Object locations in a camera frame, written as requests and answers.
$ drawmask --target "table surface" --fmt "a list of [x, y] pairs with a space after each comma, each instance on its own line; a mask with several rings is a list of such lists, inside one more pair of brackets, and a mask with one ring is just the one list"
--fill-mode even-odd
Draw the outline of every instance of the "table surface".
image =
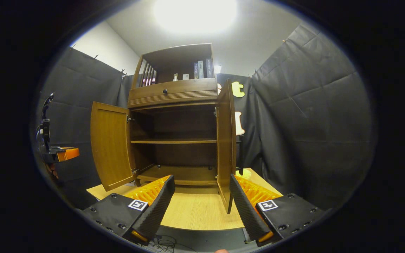
[[[268, 190], [279, 192], [261, 178], [251, 168], [249, 180]], [[140, 181], [142, 186], [148, 182]], [[120, 186], [111, 191], [105, 191], [103, 185], [92, 187], [87, 191], [99, 200], [111, 193], [126, 195], [136, 189], [135, 186]], [[190, 230], [222, 230], [242, 228], [243, 223], [238, 214], [235, 202], [232, 203], [231, 213], [227, 214], [217, 186], [176, 186], [175, 193], [162, 219], [162, 226]]]

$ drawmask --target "open cabinet door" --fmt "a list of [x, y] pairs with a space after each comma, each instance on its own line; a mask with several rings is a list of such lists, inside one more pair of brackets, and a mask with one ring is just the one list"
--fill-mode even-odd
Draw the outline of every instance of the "open cabinet door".
[[226, 212], [230, 213], [232, 196], [229, 190], [230, 175], [235, 173], [236, 141], [235, 112], [232, 84], [228, 79], [218, 95], [217, 103], [217, 184]]
[[93, 102], [90, 139], [96, 170], [106, 191], [135, 179], [130, 152], [128, 109]]

